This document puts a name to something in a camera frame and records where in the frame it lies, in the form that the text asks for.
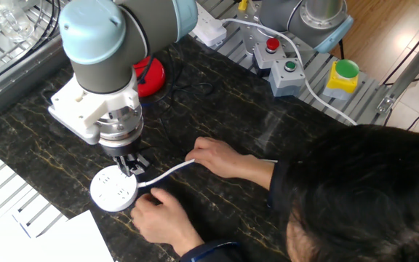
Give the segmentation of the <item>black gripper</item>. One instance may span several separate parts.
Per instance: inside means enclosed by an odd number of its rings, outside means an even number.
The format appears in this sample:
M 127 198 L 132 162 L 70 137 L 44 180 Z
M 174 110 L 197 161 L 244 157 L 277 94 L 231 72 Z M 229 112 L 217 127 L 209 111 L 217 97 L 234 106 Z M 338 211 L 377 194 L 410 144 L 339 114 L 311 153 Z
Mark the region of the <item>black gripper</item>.
M 146 172 L 150 162 L 139 154 L 140 140 L 135 140 L 122 146 L 101 146 L 107 155 L 113 157 L 113 160 L 119 169 L 127 176 L 141 175 Z

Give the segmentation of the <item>person's left hand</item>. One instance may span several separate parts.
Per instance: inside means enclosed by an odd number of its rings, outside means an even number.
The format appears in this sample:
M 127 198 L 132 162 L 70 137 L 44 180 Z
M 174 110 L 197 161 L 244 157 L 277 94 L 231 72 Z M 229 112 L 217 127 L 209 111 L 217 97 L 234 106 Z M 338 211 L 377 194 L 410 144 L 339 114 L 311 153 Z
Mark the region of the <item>person's left hand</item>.
M 179 256 L 204 244 L 179 201 L 162 188 L 138 198 L 130 215 L 148 242 L 171 245 Z

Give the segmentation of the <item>person's right hand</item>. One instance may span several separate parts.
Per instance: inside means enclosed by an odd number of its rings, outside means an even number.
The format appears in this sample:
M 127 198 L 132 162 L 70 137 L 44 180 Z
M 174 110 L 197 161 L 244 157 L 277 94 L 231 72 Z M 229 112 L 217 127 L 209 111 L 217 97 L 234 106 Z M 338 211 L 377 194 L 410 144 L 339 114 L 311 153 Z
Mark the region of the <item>person's right hand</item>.
M 196 139 L 194 148 L 185 156 L 186 161 L 192 159 L 222 178 L 260 178 L 274 168 L 273 163 L 240 154 L 227 143 L 208 137 Z

